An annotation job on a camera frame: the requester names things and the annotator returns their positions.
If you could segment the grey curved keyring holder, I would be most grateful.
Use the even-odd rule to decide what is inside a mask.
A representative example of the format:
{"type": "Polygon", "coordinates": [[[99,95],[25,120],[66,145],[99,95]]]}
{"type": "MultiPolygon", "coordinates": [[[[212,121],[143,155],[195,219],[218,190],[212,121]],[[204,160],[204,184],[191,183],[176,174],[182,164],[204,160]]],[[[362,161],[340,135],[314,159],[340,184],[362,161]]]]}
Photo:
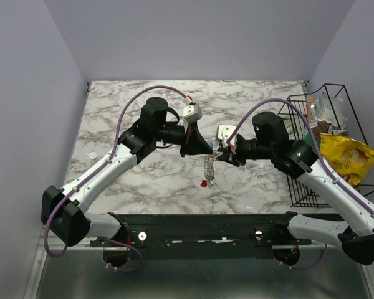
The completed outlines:
{"type": "Polygon", "coordinates": [[[204,157],[204,177],[208,181],[214,180],[214,166],[213,163],[218,159],[218,153],[213,151],[212,154],[204,157]]]}

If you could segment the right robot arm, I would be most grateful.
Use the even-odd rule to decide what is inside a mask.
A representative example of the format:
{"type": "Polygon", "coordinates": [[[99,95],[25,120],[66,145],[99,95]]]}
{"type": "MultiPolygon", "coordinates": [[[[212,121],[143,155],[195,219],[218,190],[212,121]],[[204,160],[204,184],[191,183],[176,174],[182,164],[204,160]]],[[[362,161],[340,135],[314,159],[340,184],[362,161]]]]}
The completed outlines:
{"type": "Polygon", "coordinates": [[[245,139],[230,125],[218,126],[219,160],[243,166],[248,160],[269,160],[274,167],[307,186],[342,217],[341,221],[315,219],[288,212],[274,229],[276,240],[319,241],[339,247],[352,260],[374,262],[374,204],[344,181],[306,141],[289,138],[283,119],[272,112],[252,118],[256,137],[245,139]]]}

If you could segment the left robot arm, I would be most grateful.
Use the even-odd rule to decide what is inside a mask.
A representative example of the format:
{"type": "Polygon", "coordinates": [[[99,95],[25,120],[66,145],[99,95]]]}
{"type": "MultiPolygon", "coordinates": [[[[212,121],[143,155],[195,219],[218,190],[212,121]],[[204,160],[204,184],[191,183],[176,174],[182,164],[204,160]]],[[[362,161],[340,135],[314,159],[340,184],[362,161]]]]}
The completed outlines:
{"type": "Polygon", "coordinates": [[[151,97],[141,108],[139,119],[118,137],[99,162],[79,178],[60,189],[49,186],[42,195],[42,223],[63,243],[75,246],[85,237],[104,237],[112,246],[125,241],[121,222],[111,214],[91,214],[94,200],[120,175],[141,163],[157,148],[157,144],[180,146],[180,156],[211,154],[212,148],[201,136],[198,120],[202,111],[198,104],[185,98],[183,123],[167,121],[168,113],[176,112],[160,97],[151,97]]]}

